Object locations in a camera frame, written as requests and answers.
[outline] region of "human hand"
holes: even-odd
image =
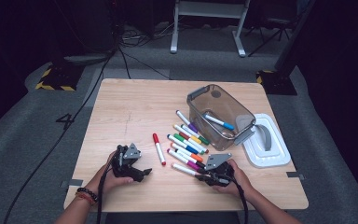
[[[242,169],[240,169],[240,167],[238,167],[237,163],[234,160],[228,160],[227,163],[230,164],[232,169],[234,170],[234,177],[237,180],[238,184],[242,187],[245,198],[247,198],[247,195],[250,195],[255,191],[251,182],[249,181],[248,176]],[[233,182],[229,183],[225,187],[215,185],[212,186],[212,188],[220,193],[228,193],[240,197],[240,193],[238,192],[237,186]]]
[[[98,194],[98,186],[100,184],[100,180],[103,176],[103,172],[105,171],[106,166],[108,166],[109,168],[106,174],[106,179],[103,184],[103,193],[110,191],[114,187],[126,185],[133,182],[133,179],[131,177],[115,177],[111,170],[112,166],[111,164],[109,164],[114,154],[115,151],[109,155],[109,159],[107,160],[106,164],[100,168],[100,170],[95,174],[91,181],[85,186],[86,189],[89,189],[95,194]]]

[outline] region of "gray floor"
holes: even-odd
[[[261,44],[257,31],[242,35],[241,40],[248,51]],[[179,34],[176,54],[170,54],[169,35],[123,51],[174,80],[255,82],[256,71],[274,69],[286,43],[284,38],[273,40],[253,57],[240,58],[230,28],[187,29]],[[127,58],[127,63],[132,78],[166,79],[132,58]],[[86,67],[77,91],[36,90],[34,87],[47,66],[28,76],[25,81],[28,94],[0,119],[0,223],[21,185],[62,134],[63,125],[55,120],[76,113],[102,68],[101,63]],[[123,59],[117,53],[103,74],[127,78],[124,69]],[[306,177],[302,184],[310,206],[289,213],[304,223],[358,223],[358,185],[316,114],[307,84],[297,68],[291,79],[298,96],[268,96],[296,168]],[[62,212],[66,192],[60,185],[72,177],[92,111],[92,99],[26,186],[8,223],[51,223]],[[95,220],[95,214],[91,214],[88,222]],[[250,223],[263,221],[252,211]]]

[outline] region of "pink marker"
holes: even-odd
[[[167,164],[167,162],[165,162],[164,155],[162,154],[161,146],[159,145],[159,140],[156,133],[153,133],[153,140],[155,141],[155,145],[159,156],[159,160],[161,161],[161,165]]]

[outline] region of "metal stand leg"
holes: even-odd
[[[178,23],[179,23],[179,0],[176,0],[175,15],[174,15],[173,34],[171,42],[171,53],[176,53],[178,50]]]
[[[245,49],[243,48],[243,45],[240,40],[241,30],[243,26],[243,22],[245,21],[246,13],[248,12],[248,7],[245,6],[242,11],[240,23],[238,24],[237,31],[233,31],[232,35],[234,37],[235,45],[237,45],[238,53],[240,54],[240,57],[245,57]]]

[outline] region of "black wire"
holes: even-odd
[[[142,41],[137,45],[137,47],[144,46],[145,44],[149,43],[151,40],[152,40],[151,38],[148,38],[148,37],[146,36],[146,37],[144,37],[144,38],[142,39]]]
[[[248,209],[248,204],[246,203],[246,199],[245,199],[245,195],[243,193],[243,189],[241,187],[241,185],[238,184],[238,182],[235,179],[232,179],[232,182],[234,182],[234,184],[237,186],[238,192],[240,193],[240,197],[241,197],[241,201],[242,201],[242,205],[243,205],[243,223],[247,224],[248,223],[248,216],[249,216],[249,209]]]
[[[126,56],[124,56],[124,53],[123,53],[123,51],[121,50],[121,48],[118,48],[118,50],[120,51],[121,56],[123,56],[124,64],[126,64],[127,75],[128,75],[128,77],[129,77],[129,79],[132,79],[131,76],[130,76],[129,67],[128,67],[128,65],[127,65]]]
[[[150,65],[148,65],[148,64],[146,64],[146,63],[142,63],[142,62],[141,62],[141,61],[139,61],[137,58],[132,57],[132,56],[130,56],[129,54],[124,53],[123,51],[121,51],[121,53],[122,53],[122,54],[124,54],[124,55],[126,55],[126,56],[128,56],[128,57],[130,57],[130,58],[132,58],[132,59],[134,59],[136,62],[141,63],[141,64],[143,64],[144,66],[146,66],[146,67],[148,67],[148,68],[152,69],[153,71],[155,71],[155,72],[159,73],[160,75],[162,75],[162,76],[166,77],[168,80],[172,80],[170,77],[167,77],[167,76],[165,76],[164,74],[160,73],[158,70],[156,70],[156,69],[155,69],[155,68],[153,68],[152,66],[150,66]]]
[[[112,160],[115,156],[112,156],[110,161],[107,163],[105,170],[103,171],[103,175],[101,176],[100,183],[98,185],[98,214],[97,214],[97,224],[101,223],[101,213],[103,210],[103,185],[104,181],[106,179],[107,173],[112,170],[110,167],[110,164],[112,164]]]
[[[80,113],[80,111],[83,109],[83,107],[86,105],[86,102],[90,99],[92,93],[94,92],[97,84],[99,83],[99,80],[102,76],[103,70],[106,67],[106,65],[108,64],[108,62],[110,61],[110,59],[112,58],[114,53],[112,53],[110,55],[110,57],[105,61],[105,63],[103,64],[102,70],[100,75],[98,76],[97,81],[94,84],[94,87],[92,88],[91,92],[89,93],[89,96],[87,97],[87,99],[84,101],[84,103],[82,104],[82,106],[77,110],[77,112],[75,113],[74,117],[73,117],[73,121],[75,121],[75,118],[77,117],[77,115]],[[30,182],[30,180],[32,179],[32,177],[34,177],[34,174],[38,171],[38,169],[42,166],[42,164],[45,162],[45,160],[48,158],[48,156],[51,154],[51,152],[53,152],[53,150],[56,148],[56,146],[61,142],[61,140],[63,139],[63,137],[65,136],[66,132],[69,130],[69,128],[71,127],[71,125],[73,124],[73,122],[69,122],[68,126],[66,129],[63,130],[62,134],[60,135],[60,137],[58,138],[58,140],[54,143],[53,147],[48,151],[48,153],[46,154],[46,156],[43,158],[43,160],[41,162],[39,162],[39,164],[36,166],[36,168],[32,171],[31,175],[27,178],[27,180],[24,182],[24,184],[21,186],[19,192],[17,193],[16,197],[14,198],[14,200],[12,201],[10,207],[7,210],[7,214],[5,216],[5,220],[4,223],[7,223],[8,218],[10,216],[11,210],[14,207],[14,204],[16,203],[16,201],[19,199],[22,191],[25,189],[25,187],[27,186],[27,184]]]
[[[248,208],[248,204],[246,203],[246,199],[245,199],[245,194],[243,192],[243,189],[241,187],[241,185],[237,182],[237,180],[234,177],[228,176],[228,175],[217,175],[218,177],[223,177],[225,179],[231,180],[235,186],[237,186],[238,189],[238,193],[240,194],[240,198],[242,201],[242,205],[243,205],[243,223],[247,224],[248,223],[248,216],[249,216],[249,208]]]

